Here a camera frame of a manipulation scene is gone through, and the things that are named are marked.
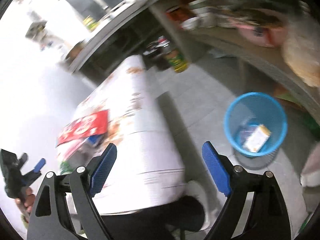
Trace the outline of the left hand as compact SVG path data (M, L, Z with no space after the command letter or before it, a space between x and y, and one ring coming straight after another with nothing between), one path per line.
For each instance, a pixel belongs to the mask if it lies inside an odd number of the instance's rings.
M15 203L18 207L18 209L22 213L28 213L30 214L33 208L33 204L35 202L35 194L33 194L32 188L28 187L25 189L25 194L24 194L24 201L21 201L20 198L15 199Z

